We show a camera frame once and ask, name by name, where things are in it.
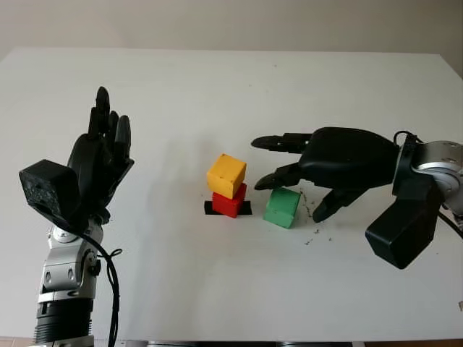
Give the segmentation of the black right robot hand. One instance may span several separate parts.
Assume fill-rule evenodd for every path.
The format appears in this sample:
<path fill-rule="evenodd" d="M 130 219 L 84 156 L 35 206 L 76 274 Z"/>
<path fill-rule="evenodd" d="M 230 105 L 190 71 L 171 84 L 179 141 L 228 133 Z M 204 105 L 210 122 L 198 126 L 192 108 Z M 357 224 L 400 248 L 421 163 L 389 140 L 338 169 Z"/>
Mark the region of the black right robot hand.
<path fill-rule="evenodd" d="M 349 206 L 367 190 L 391 184 L 399 155 L 399 146 L 379 134 L 342 127 L 262 136 L 251 145 L 300 155 L 296 163 L 259 179 L 256 190 L 292 187 L 301 180 L 330 189 L 312 213 L 316 223 Z"/>

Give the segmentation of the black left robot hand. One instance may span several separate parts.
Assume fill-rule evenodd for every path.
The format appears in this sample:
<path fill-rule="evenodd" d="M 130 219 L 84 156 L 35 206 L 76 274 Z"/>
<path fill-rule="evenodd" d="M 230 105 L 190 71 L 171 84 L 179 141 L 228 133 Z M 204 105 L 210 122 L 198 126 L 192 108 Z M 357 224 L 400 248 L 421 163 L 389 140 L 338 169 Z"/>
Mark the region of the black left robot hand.
<path fill-rule="evenodd" d="M 77 138 L 68 166 L 77 174 L 85 212 L 103 225 L 110 218 L 108 204 L 135 163 L 130 148 L 129 117 L 111 110 L 109 92 L 101 86 L 90 111 L 88 131 Z"/>

